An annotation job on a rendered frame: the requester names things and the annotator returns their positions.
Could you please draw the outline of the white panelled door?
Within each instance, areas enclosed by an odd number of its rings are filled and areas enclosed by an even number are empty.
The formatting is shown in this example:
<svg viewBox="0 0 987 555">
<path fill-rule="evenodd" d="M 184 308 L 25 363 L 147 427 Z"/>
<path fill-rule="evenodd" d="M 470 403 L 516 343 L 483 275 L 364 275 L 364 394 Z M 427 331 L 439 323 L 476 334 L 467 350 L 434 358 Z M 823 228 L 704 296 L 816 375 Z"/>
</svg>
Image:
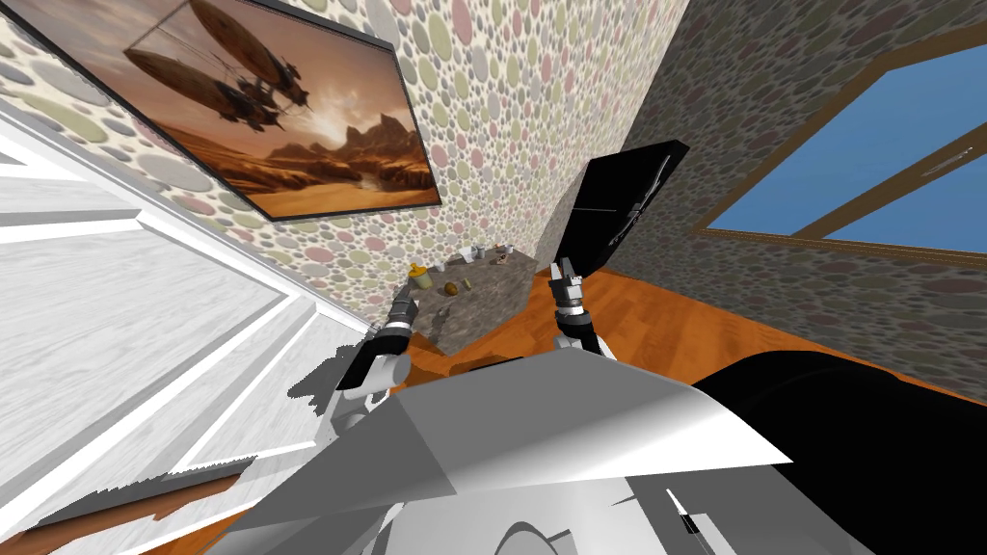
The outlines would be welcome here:
<svg viewBox="0 0 987 555">
<path fill-rule="evenodd" d="M 311 447 L 287 388 L 366 328 L 0 100 L 0 553 Z"/>
</svg>

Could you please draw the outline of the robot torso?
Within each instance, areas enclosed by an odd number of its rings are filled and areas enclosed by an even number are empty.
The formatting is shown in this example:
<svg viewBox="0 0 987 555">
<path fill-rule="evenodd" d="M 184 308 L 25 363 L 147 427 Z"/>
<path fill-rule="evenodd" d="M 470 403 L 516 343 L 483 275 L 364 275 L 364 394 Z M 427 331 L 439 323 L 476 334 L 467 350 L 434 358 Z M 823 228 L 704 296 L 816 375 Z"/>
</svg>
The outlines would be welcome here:
<svg viewBox="0 0 987 555">
<path fill-rule="evenodd" d="M 874 555 L 705 393 L 562 349 L 411 387 L 204 555 Z"/>
</svg>

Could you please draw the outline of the wooden framed window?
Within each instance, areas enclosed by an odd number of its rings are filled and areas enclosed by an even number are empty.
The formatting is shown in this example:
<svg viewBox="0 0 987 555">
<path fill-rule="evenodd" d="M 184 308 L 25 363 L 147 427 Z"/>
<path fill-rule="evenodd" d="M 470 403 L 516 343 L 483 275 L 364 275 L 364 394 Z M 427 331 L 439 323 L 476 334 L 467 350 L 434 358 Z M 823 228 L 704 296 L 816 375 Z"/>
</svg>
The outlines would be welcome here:
<svg viewBox="0 0 987 555">
<path fill-rule="evenodd" d="M 987 21 L 878 55 L 694 232 L 987 270 Z"/>
</svg>

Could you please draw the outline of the framed airship desert picture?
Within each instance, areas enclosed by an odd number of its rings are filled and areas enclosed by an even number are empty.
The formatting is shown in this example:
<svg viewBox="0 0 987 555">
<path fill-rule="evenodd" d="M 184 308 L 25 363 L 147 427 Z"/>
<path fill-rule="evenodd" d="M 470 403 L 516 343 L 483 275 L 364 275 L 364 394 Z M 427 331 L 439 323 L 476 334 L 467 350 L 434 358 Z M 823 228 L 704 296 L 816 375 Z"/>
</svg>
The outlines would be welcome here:
<svg viewBox="0 0 987 555">
<path fill-rule="evenodd" d="M 278 0 L 0 0 L 273 222 L 436 206 L 394 47 Z"/>
</svg>

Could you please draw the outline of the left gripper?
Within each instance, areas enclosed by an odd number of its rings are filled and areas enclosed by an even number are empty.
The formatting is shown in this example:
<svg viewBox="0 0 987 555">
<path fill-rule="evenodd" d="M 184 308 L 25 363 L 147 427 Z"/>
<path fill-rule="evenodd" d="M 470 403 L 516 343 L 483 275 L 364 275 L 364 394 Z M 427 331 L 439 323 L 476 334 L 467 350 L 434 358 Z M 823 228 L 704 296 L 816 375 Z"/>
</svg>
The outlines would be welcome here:
<svg viewBox="0 0 987 555">
<path fill-rule="evenodd" d="M 402 325 L 412 325 L 417 314 L 418 306 L 412 296 L 413 288 L 404 286 L 400 288 L 394 297 L 391 309 L 387 314 L 387 324 L 401 323 Z"/>
</svg>

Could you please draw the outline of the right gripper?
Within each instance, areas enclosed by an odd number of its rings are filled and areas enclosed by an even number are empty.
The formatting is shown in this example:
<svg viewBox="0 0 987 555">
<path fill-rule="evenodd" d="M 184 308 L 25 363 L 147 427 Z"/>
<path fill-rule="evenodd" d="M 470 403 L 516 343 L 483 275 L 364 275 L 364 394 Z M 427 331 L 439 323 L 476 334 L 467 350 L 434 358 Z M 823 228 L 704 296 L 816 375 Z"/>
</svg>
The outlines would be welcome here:
<svg viewBox="0 0 987 555">
<path fill-rule="evenodd" d="M 574 270 L 569 258 L 562 259 L 562 271 L 557 263 L 550 264 L 548 282 L 557 309 L 582 309 L 582 278 Z"/>
</svg>

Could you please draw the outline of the grey stone counter with items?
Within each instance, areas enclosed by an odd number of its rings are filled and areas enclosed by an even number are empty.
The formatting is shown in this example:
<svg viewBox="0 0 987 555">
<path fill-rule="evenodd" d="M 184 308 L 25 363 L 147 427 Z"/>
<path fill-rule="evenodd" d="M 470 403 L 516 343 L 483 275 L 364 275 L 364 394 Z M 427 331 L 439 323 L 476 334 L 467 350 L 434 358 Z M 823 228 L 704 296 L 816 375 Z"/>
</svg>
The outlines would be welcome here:
<svg viewBox="0 0 987 555">
<path fill-rule="evenodd" d="M 454 256 L 429 267 L 423 284 L 409 279 L 418 307 L 412 330 L 453 356 L 525 309 L 536 270 L 528 254 L 494 248 L 471 262 Z"/>
</svg>

